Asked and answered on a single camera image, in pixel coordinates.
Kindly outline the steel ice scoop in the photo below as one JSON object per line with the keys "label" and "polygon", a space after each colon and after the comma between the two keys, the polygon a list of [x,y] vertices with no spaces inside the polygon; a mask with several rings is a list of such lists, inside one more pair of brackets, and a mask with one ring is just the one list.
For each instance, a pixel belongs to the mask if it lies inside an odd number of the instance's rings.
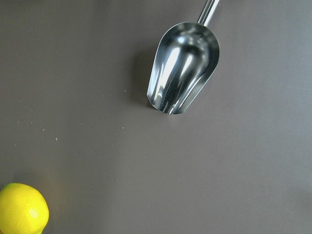
{"label": "steel ice scoop", "polygon": [[147,90],[155,109],[169,115],[184,113],[212,76],[220,46],[208,24],[218,4],[206,1],[196,22],[176,24],[161,38]]}

